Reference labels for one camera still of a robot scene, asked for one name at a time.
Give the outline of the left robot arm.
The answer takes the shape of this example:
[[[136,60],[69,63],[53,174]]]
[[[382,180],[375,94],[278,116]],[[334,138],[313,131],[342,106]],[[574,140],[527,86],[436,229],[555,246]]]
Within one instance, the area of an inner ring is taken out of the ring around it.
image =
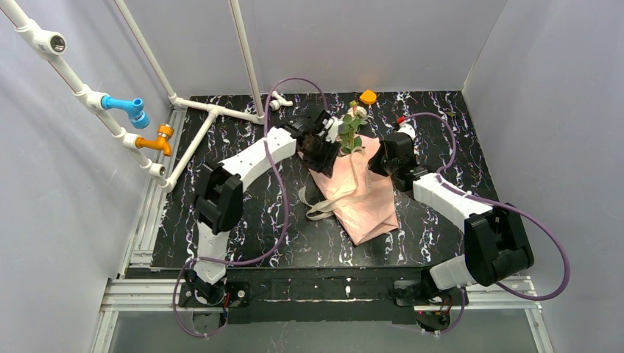
[[[300,155],[304,165],[331,177],[338,156],[341,121],[326,110],[313,111],[268,129],[266,136],[233,157],[200,168],[194,197],[198,216],[198,261],[194,271],[209,285],[226,274],[230,231],[244,214],[244,192],[272,163]]]

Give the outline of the fake cream rose stem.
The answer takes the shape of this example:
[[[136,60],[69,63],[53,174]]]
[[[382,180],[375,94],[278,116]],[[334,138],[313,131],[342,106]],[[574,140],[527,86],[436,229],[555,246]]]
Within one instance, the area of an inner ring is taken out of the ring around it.
[[[350,108],[341,118],[341,122],[342,125],[338,134],[341,145],[339,155],[346,156],[362,147],[363,142],[358,131],[362,126],[368,124],[369,116],[357,101],[351,101]]]

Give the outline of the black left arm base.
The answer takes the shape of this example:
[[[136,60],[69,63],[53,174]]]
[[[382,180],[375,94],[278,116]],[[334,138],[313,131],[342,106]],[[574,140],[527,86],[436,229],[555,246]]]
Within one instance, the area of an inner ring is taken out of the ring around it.
[[[252,290],[247,282],[219,280],[209,285],[202,280],[182,281],[177,304],[182,308],[235,308],[247,307]]]

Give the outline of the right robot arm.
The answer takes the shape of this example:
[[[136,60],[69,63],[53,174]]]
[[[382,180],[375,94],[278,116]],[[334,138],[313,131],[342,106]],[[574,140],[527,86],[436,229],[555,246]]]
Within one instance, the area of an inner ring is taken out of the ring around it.
[[[464,236],[462,255],[422,270],[414,286],[422,298],[457,286],[490,286],[534,264],[520,216],[507,207],[471,200],[461,189],[440,182],[432,169],[417,163],[408,134],[383,139],[369,170],[389,177],[395,189],[433,208]]]

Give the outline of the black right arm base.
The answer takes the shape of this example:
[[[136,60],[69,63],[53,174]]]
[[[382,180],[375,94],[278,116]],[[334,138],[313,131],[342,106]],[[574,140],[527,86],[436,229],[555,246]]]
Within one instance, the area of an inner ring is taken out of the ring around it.
[[[416,323],[421,332],[440,336],[458,324],[469,301],[465,287],[438,289],[430,269],[423,268],[417,281],[395,281],[389,295],[399,307],[433,306],[432,311],[419,311]]]

